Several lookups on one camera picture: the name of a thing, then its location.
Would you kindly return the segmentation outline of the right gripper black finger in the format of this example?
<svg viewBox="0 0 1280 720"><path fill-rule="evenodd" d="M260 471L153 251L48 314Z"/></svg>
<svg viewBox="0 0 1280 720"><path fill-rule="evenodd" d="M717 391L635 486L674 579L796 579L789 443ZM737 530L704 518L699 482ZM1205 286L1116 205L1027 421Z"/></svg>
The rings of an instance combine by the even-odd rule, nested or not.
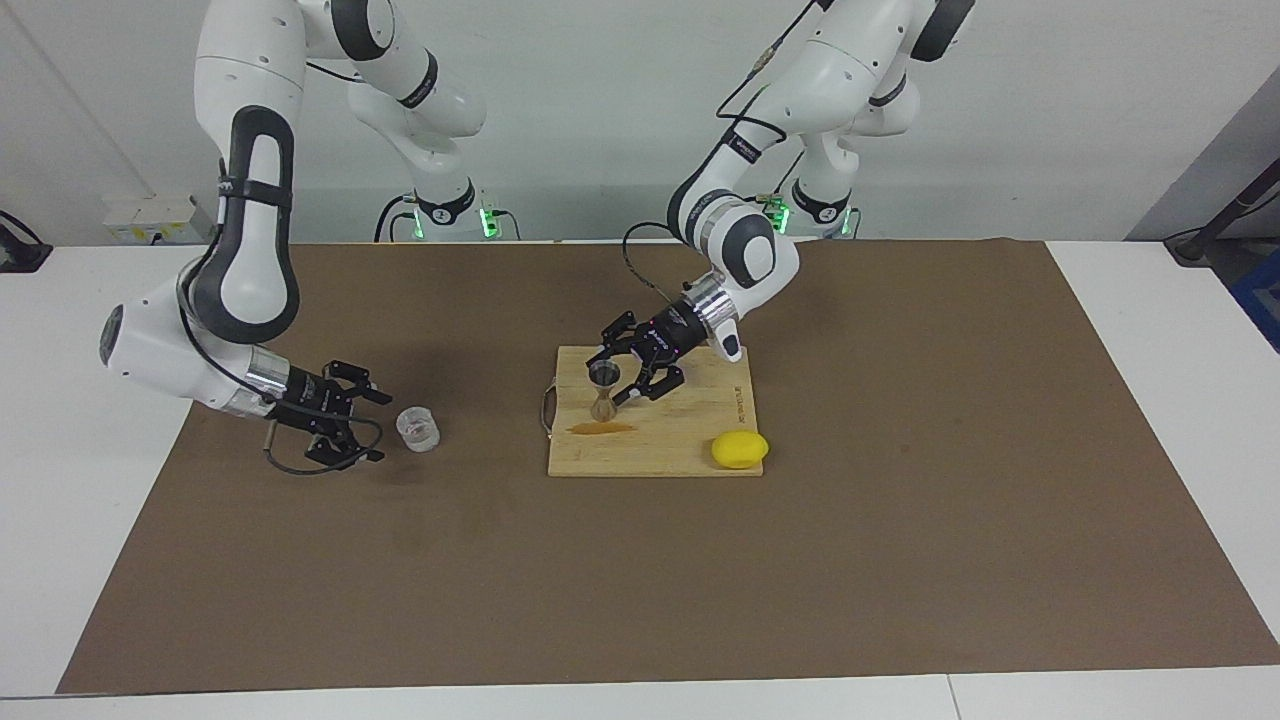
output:
<svg viewBox="0 0 1280 720"><path fill-rule="evenodd" d="M385 406L393 401L390 395L376 387L370 379L369 369L362 366L333 360L325 365L325 379L332 386L330 396L342 402L349 404L360 398Z"/></svg>
<svg viewBox="0 0 1280 720"><path fill-rule="evenodd" d="M381 425L372 425L372 428L375 436L370 445L358 441L348 427L346 433L312 434L303 455L328 470L346 470L364 461L380 462L385 454L378 446L385 433Z"/></svg>

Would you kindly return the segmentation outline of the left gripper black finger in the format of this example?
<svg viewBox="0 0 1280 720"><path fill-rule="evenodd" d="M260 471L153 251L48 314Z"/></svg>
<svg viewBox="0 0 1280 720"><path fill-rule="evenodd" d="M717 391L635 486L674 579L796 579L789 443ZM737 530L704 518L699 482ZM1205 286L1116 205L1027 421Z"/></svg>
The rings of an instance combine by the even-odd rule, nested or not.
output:
<svg viewBox="0 0 1280 720"><path fill-rule="evenodd" d="M611 360L617 356L634 356L636 327L637 318L635 313L622 313L602 331L600 347L585 361L585 366L591 366L599 361Z"/></svg>
<svg viewBox="0 0 1280 720"><path fill-rule="evenodd" d="M641 365L634 383L626 386L614 395L614 405L622 406L631 398L644 397L652 401L662 398L672 389L684 383L684 372L680 366L648 366Z"/></svg>

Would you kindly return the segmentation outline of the metal double jigger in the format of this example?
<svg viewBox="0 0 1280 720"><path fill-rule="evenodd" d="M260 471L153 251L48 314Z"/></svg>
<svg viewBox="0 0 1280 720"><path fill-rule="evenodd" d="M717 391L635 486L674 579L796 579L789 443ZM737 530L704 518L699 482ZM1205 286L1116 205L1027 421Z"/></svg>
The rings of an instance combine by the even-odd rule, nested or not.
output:
<svg viewBox="0 0 1280 720"><path fill-rule="evenodd" d="M596 391L596 398L590 409L593 420L612 421L618 411L612 393L621 379L620 366L609 357L598 359L588 366L588 379Z"/></svg>

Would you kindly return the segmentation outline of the small clear glass cup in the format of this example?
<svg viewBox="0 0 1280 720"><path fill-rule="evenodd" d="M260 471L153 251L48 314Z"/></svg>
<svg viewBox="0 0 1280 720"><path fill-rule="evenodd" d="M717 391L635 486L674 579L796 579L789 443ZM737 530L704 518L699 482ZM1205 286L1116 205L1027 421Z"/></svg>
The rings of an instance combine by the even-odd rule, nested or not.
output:
<svg viewBox="0 0 1280 720"><path fill-rule="evenodd" d="M428 407L404 409L396 419L396 428L407 450L416 454L430 452L442 442L442 432Z"/></svg>

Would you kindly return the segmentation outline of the wooden cutting board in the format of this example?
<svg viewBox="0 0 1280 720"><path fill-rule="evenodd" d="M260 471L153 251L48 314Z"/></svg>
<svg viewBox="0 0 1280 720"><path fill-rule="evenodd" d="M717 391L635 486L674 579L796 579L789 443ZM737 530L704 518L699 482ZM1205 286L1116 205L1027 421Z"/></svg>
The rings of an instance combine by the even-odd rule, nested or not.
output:
<svg viewBox="0 0 1280 720"><path fill-rule="evenodd" d="M712 455L726 432L758 429L748 357L723 360L695 348L680 366L685 382L658 401L634 398L609 423L593 420L596 388L588 379L593 346L561 346L548 474L553 478L762 477L763 464L728 469Z"/></svg>

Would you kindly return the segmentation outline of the yellow lemon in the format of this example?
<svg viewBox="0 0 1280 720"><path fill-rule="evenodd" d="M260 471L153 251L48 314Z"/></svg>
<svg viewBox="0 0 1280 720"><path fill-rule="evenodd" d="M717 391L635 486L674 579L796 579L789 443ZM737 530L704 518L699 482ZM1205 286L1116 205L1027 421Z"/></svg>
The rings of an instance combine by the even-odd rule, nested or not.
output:
<svg viewBox="0 0 1280 720"><path fill-rule="evenodd" d="M769 452L769 441L754 430L728 430L710 442L712 459L726 470L759 468Z"/></svg>

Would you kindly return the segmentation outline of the brown table mat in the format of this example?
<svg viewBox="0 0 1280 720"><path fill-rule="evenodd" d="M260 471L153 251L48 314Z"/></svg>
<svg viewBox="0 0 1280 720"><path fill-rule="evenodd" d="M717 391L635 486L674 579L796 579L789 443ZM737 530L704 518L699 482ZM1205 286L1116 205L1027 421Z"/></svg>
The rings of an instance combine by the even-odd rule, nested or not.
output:
<svg viewBox="0 0 1280 720"><path fill-rule="evenodd" d="M556 479L562 345L655 300L608 246L298 246L303 365L442 445L297 478L187 416L58 689L1280 664L1038 243L805 243L745 343L756 478Z"/></svg>

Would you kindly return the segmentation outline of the black clamp base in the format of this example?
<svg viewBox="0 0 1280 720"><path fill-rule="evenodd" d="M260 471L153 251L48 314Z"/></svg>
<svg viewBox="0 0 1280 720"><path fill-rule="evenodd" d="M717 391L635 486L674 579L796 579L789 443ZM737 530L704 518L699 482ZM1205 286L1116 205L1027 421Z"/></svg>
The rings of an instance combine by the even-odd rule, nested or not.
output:
<svg viewBox="0 0 1280 720"><path fill-rule="evenodd" d="M44 242L24 222L0 209L0 274L29 274L44 265L54 246Z"/></svg>

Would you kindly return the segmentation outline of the black stand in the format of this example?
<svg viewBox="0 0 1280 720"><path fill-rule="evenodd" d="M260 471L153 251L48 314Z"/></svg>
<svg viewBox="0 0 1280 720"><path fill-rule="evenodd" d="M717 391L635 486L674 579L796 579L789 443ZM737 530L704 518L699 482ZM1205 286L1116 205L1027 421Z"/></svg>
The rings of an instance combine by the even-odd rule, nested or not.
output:
<svg viewBox="0 0 1280 720"><path fill-rule="evenodd" d="M1165 249L1183 266L1206 266L1208 264L1207 247L1216 242L1230 225L1266 209L1276 199L1280 199L1280 181L1275 186L1276 188L1270 190L1270 195L1263 197L1262 188L1252 184L1206 225L1190 228L1162 240Z"/></svg>

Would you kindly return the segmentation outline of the blue crate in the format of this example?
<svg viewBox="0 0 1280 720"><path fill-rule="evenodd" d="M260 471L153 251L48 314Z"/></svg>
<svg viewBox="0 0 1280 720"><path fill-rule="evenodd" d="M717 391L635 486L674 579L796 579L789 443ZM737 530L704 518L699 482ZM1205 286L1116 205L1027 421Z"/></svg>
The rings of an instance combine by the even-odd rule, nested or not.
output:
<svg viewBox="0 0 1280 720"><path fill-rule="evenodd" d="M1229 293L1258 332L1280 354L1280 246L1261 258L1238 279Z"/></svg>

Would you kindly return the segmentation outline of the white wall socket box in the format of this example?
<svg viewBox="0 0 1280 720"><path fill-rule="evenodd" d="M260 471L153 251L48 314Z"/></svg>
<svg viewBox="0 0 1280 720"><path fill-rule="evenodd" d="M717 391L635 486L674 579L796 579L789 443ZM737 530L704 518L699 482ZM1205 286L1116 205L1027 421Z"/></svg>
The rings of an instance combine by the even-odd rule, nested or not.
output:
<svg viewBox="0 0 1280 720"><path fill-rule="evenodd" d="M122 243L207 245L212 238L214 223L195 196L177 193L146 199L108 199L102 227Z"/></svg>

